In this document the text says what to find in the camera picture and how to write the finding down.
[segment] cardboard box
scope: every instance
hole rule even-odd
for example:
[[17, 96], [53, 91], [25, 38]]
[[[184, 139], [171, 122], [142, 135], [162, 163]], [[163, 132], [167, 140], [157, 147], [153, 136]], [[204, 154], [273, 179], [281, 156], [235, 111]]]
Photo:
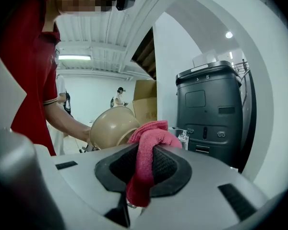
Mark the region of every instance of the cardboard box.
[[155, 80], [138, 80], [135, 84], [132, 103], [127, 107], [143, 125], [157, 120], [157, 83]]

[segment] floor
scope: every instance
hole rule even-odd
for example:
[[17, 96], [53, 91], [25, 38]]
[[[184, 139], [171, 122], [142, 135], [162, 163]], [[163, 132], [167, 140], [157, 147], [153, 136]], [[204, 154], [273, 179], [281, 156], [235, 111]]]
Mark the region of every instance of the floor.
[[67, 136], [64, 138], [64, 152], [65, 154], [74, 154], [74, 153], [79, 153], [79, 149], [82, 147], [86, 147], [87, 143], [78, 140], [74, 137]]

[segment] red polo shirt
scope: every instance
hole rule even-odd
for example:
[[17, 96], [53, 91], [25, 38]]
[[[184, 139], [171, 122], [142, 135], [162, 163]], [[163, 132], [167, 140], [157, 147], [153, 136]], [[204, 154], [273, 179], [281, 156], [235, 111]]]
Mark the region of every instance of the red polo shirt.
[[54, 55], [60, 34], [56, 26], [54, 32], [42, 32], [45, 8], [46, 0], [23, 0], [18, 5], [0, 36], [0, 58], [27, 94], [12, 130], [46, 146], [53, 156], [44, 105], [57, 101]]

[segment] beige bowl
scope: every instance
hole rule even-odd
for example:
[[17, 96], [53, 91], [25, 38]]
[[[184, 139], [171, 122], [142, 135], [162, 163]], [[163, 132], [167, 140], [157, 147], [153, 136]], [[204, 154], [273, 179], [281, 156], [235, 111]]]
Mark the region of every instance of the beige bowl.
[[91, 128], [90, 140], [99, 149], [115, 147], [127, 143], [139, 127], [138, 120], [129, 108], [113, 107], [95, 120]]

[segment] fluorescent light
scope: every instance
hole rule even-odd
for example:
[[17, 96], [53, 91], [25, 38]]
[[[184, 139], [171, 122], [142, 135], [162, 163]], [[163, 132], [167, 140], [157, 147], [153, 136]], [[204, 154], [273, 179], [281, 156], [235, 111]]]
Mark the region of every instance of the fluorescent light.
[[231, 32], [227, 32], [227, 33], [225, 34], [225, 37], [227, 37], [227, 38], [232, 38], [232, 33], [231, 33]]
[[80, 56], [80, 55], [59, 55], [59, 59], [91, 60], [91, 57], [90, 56]]

